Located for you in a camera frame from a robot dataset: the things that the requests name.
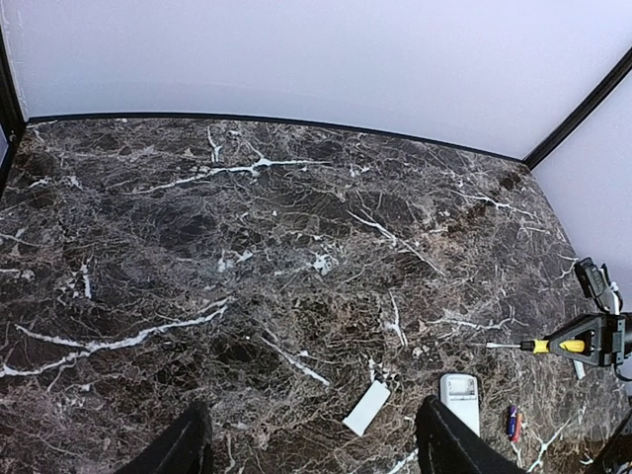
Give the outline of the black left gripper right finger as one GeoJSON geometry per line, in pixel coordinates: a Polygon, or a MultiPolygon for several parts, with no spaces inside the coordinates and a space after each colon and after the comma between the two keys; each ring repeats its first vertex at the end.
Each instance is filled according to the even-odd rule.
{"type": "Polygon", "coordinates": [[[418,463],[424,474],[522,474],[459,420],[435,395],[424,399],[416,415],[418,463]]]}

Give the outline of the grey remote control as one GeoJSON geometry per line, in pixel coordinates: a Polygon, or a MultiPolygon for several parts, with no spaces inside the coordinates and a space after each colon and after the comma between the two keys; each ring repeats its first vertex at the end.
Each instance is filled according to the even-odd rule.
{"type": "Polygon", "coordinates": [[[440,401],[475,435],[480,435],[477,378],[465,373],[447,373],[439,380],[440,401]]]}

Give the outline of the white remote battery cover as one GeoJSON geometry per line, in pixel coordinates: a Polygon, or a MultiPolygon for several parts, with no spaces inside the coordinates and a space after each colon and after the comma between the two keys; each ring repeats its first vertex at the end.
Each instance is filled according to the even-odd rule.
{"type": "Polygon", "coordinates": [[[384,383],[374,380],[343,419],[343,424],[355,435],[363,436],[390,395],[391,391],[384,383]]]}

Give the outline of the grey battery cover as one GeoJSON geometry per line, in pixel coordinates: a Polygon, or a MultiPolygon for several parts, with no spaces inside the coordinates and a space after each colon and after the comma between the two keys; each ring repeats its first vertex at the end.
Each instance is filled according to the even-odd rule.
{"type": "Polygon", "coordinates": [[[585,367],[580,361],[574,360],[573,366],[579,380],[582,380],[586,377],[585,367]]]}

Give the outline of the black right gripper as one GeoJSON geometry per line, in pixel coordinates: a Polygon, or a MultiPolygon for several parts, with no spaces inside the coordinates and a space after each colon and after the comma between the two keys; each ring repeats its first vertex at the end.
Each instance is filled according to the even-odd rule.
{"type": "Polygon", "coordinates": [[[591,366],[619,366],[631,355],[631,314],[584,314],[546,336],[549,342],[582,340],[589,343],[601,331],[599,351],[588,348],[571,352],[550,346],[549,353],[591,366]]]}

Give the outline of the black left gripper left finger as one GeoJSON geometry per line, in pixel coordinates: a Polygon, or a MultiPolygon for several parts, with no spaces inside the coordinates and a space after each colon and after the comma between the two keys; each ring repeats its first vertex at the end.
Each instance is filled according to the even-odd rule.
{"type": "Polygon", "coordinates": [[[208,409],[193,402],[119,474],[212,473],[212,426],[208,409]]]}

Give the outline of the black frame post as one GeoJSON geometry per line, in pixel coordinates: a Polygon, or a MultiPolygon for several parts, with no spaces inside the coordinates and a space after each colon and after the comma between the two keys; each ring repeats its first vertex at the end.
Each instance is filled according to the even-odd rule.
{"type": "Polygon", "coordinates": [[[590,93],[522,160],[533,171],[566,141],[631,73],[632,49],[616,62],[590,93]]]}
{"type": "Polygon", "coordinates": [[[6,188],[14,158],[26,132],[27,122],[22,113],[18,93],[14,84],[8,50],[1,39],[1,193],[6,188]]]}

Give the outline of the blue purple battery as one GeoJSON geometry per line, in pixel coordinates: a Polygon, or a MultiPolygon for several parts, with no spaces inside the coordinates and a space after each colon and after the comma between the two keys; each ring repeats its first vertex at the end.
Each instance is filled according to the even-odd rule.
{"type": "Polygon", "coordinates": [[[517,406],[510,405],[508,408],[508,416],[507,416],[507,436],[508,438],[512,438],[515,433],[516,426],[516,418],[517,418],[517,406]]]}

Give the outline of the red battery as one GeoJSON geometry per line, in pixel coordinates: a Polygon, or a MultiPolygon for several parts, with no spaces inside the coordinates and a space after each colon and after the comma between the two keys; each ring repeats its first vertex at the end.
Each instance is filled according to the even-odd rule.
{"type": "Polygon", "coordinates": [[[513,435],[511,437],[511,442],[513,442],[513,443],[516,443],[516,442],[519,441],[522,421],[523,421],[523,413],[522,412],[518,412],[516,417],[515,417],[514,430],[513,430],[513,435]]]}

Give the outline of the left black frame post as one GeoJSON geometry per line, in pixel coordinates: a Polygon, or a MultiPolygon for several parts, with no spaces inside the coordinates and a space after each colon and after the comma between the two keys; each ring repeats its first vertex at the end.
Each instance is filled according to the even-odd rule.
{"type": "Polygon", "coordinates": [[[14,158],[26,132],[27,122],[22,113],[18,93],[14,84],[8,50],[1,39],[1,193],[6,188],[14,158]]]}

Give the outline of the yellow handle screwdriver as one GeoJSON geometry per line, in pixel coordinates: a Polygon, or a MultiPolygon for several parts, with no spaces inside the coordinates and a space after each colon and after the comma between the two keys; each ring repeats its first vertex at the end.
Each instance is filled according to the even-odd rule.
{"type": "Polygon", "coordinates": [[[567,351],[577,353],[586,349],[586,344],[581,340],[567,340],[558,345],[553,345],[551,342],[545,340],[527,340],[518,344],[487,343],[485,345],[487,349],[517,349],[532,354],[550,354],[550,346],[559,346],[567,351]]]}

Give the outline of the right black frame post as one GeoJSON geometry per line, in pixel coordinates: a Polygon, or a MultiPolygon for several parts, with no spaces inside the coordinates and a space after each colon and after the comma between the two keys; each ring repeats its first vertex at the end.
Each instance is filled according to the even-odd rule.
{"type": "Polygon", "coordinates": [[[533,171],[566,141],[631,73],[632,49],[616,62],[590,93],[522,160],[533,171]]]}

